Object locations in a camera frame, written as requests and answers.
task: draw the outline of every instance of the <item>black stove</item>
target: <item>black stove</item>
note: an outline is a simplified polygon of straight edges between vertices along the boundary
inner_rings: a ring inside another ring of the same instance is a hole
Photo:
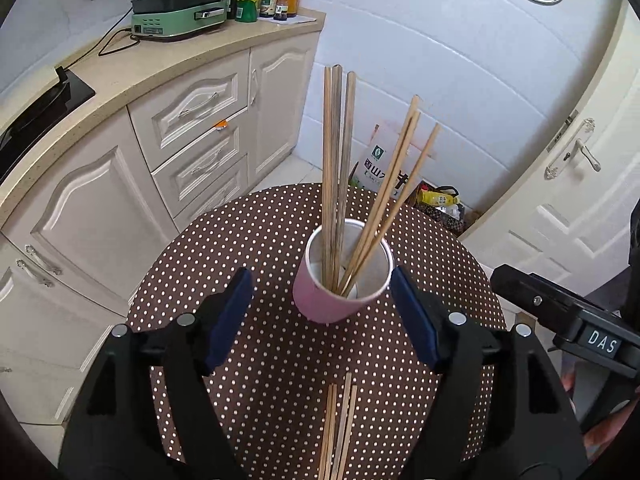
[[[60,80],[0,134],[0,183],[50,129],[95,95],[71,70],[58,67],[56,73]]]

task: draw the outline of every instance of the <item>countertop edge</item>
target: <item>countertop edge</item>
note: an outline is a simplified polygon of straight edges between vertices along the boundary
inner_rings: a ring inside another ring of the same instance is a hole
[[[273,30],[242,38],[239,41],[233,41],[222,46],[216,46],[211,50],[181,59],[175,64],[168,64],[158,72],[140,79],[125,89],[116,89],[111,93],[112,95],[100,96],[104,100],[98,98],[94,101],[93,107],[91,103],[98,95],[81,105],[47,132],[18,162],[4,182],[0,184],[0,228],[4,226],[11,213],[20,203],[20,200],[25,197],[36,181],[67,150],[108,117],[139,97],[184,73],[217,59],[273,41],[286,40],[294,36],[322,31],[325,18],[323,12],[301,9],[300,13],[316,18],[316,21],[299,25],[274,25],[277,28]],[[77,74],[82,78],[83,68],[87,64],[95,62],[96,59],[98,58],[91,56],[83,60],[81,64],[79,63],[77,65]]]

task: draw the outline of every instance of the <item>beige countertop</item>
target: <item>beige countertop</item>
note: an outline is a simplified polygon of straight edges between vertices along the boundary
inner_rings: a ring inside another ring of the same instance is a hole
[[[31,186],[71,146],[130,102],[179,75],[253,46],[319,32],[324,13],[302,9],[315,22],[277,25],[227,22],[220,30],[188,40],[163,43],[141,41],[129,50],[107,57],[87,56],[72,71],[95,90],[95,96],[76,108],[42,137],[0,184],[0,227]],[[52,68],[36,72],[0,103],[0,132],[9,126],[44,89],[55,81]]]

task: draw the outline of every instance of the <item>polka dot tablecloth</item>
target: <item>polka dot tablecloth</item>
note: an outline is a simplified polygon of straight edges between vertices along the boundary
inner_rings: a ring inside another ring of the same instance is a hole
[[[366,220],[375,195],[350,189],[347,218]],[[306,241],[321,221],[320,184],[253,193],[206,213],[162,253],[134,299],[133,330],[166,325],[223,290],[237,268],[254,277],[254,299],[225,365],[205,378],[220,424],[255,480],[318,476],[329,383],[338,412],[347,371],[358,385],[345,480],[393,479],[416,443],[438,378],[419,362],[389,291],[333,325],[306,320],[291,289]],[[462,307],[482,325],[505,328],[480,265],[423,213],[403,207],[386,234],[397,264],[418,286]],[[483,372],[464,456],[479,450],[492,371]],[[182,459],[162,370],[152,370],[164,447]]]

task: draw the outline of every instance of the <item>silver screw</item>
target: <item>silver screw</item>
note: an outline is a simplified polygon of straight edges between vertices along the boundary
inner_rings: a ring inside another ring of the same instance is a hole
[[[449,314],[449,321],[454,325],[464,325],[466,323],[466,316],[462,312],[452,312]]]
[[[529,337],[532,333],[531,327],[524,323],[518,323],[516,325],[516,332],[522,337]]]
[[[124,324],[120,324],[120,325],[116,325],[111,329],[111,335],[114,337],[122,337],[127,333],[127,325]]]
[[[178,317],[178,325],[189,326],[196,321],[196,317],[193,314],[187,312],[186,314],[180,314]]]

